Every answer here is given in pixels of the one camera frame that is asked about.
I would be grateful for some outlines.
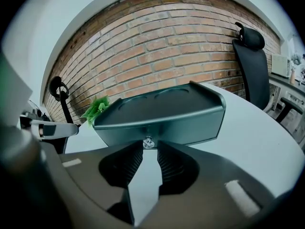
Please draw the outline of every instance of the black office chair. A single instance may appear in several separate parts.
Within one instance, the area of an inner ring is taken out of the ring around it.
[[[267,58],[263,48],[265,41],[261,33],[244,27],[241,23],[235,23],[241,28],[239,39],[233,40],[233,48],[239,63],[246,91],[246,100],[256,107],[264,110],[270,99],[269,76]],[[282,97],[285,108],[277,117],[280,123],[291,109],[303,114],[303,110],[294,102]]]
[[[67,123],[72,123],[73,120],[71,117],[71,114],[69,112],[66,99],[69,97],[69,89],[68,87],[61,81],[61,78],[59,76],[55,76],[50,84],[49,84],[49,91],[53,97],[55,97],[56,101],[61,102],[61,107],[63,110],[63,113],[66,117]]]

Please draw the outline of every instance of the microwave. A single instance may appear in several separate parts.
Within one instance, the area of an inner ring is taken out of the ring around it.
[[[287,56],[282,56],[279,54],[271,55],[271,73],[289,78],[290,60],[287,58]]]

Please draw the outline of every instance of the chair headrest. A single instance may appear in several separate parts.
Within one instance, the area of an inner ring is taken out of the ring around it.
[[[239,22],[235,22],[235,25],[241,28],[239,31],[239,39],[245,46],[252,49],[262,49],[265,47],[265,40],[261,33],[244,27]]]

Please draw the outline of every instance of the brick wall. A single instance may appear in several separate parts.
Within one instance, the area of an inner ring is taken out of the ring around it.
[[[232,0],[121,0],[102,10],[72,36],[53,66],[70,89],[75,123],[95,97],[113,102],[188,83],[209,82],[241,97],[245,91],[232,39],[236,21],[260,31],[271,54],[280,53],[276,34]],[[54,121],[65,121],[60,103],[45,91]]]

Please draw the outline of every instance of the dark gray box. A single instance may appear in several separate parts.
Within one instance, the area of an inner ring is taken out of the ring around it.
[[[93,123],[108,145],[158,140],[192,145],[217,138],[225,113],[221,94],[201,84],[170,87],[118,99]]]

